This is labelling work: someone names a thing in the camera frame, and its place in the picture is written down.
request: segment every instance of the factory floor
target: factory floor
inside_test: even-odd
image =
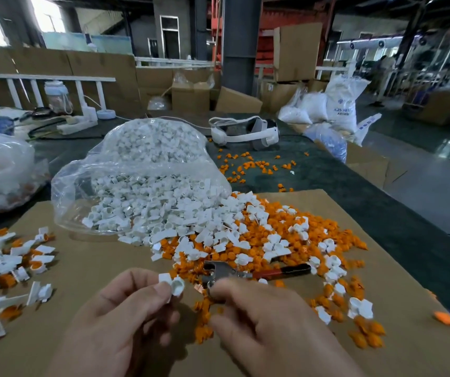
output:
[[[358,121],[382,113],[363,146],[408,170],[385,191],[450,234],[450,127],[413,120],[395,102],[386,101],[382,108],[368,106],[372,101],[366,94],[357,101]]]

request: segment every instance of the red metal structure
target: red metal structure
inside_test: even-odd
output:
[[[211,0],[211,34],[216,42],[213,48],[213,61],[221,61],[221,0]],[[335,0],[330,5],[319,2],[313,10],[263,9],[259,22],[259,37],[256,63],[272,64],[274,62],[274,29],[280,26],[320,22],[323,24],[321,43],[319,45],[320,63],[328,37],[329,25],[333,21]]]

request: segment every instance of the fingernail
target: fingernail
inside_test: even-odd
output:
[[[171,294],[171,286],[167,282],[160,282],[154,285],[153,288],[157,291],[157,294],[162,297],[166,297]]]

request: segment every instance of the workbench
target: workbench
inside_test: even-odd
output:
[[[180,116],[200,126],[205,126],[210,117],[190,117],[171,112],[157,115],[168,114]],[[247,114],[230,115],[237,119],[247,117]],[[123,122],[119,119],[101,121],[96,127],[66,137],[97,137],[96,139],[33,141],[37,157],[49,160],[50,172],[54,175],[63,165],[83,158],[101,141],[101,136]],[[232,170],[238,165],[248,161],[241,157],[246,151],[251,153],[255,161],[263,160],[271,165],[276,164],[279,168],[273,175],[264,174],[259,168],[250,168],[243,176],[246,182],[233,183],[232,189],[244,192],[252,190],[254,193],[277,192],[279,183],[287,190],[323,189],[407,272],[424,288],[434,292],[440,302],[450,309],[450,237],[283,122],[279,121],[278,125],[279,143],[261,152],[253,151],[247,143],[238,143],[224,147],[219,153],[222,158],[217,159],[218,147],[212,142],[207,143],[207,151],[218,167],[224,164],[227,153],[239,155],[236,160],[229,159],[229,164],[233,163],[234,167],[227,171],[227,177],[231,176]],[[276,160],[274,158],[277,155],[281,157]],[[296,162],[296,166],[291,169],[294,175],[281,168],[281,164],[291,160]],[[0,214],[0,228],[12,225],[34,203],[49,199],[50,185],[47,185],[24,206]]]

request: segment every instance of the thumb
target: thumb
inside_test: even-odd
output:
[[[213,315],[210,325],[227,348],[228,352],[249,374],[258,375],[257,362],[263,362],[262,346],[237,323],[224,315]]]
[[[158,312],[171,298],[167,282],[151,285],[132,293],[107,314],[120,338],[129,338],[151,315]]]

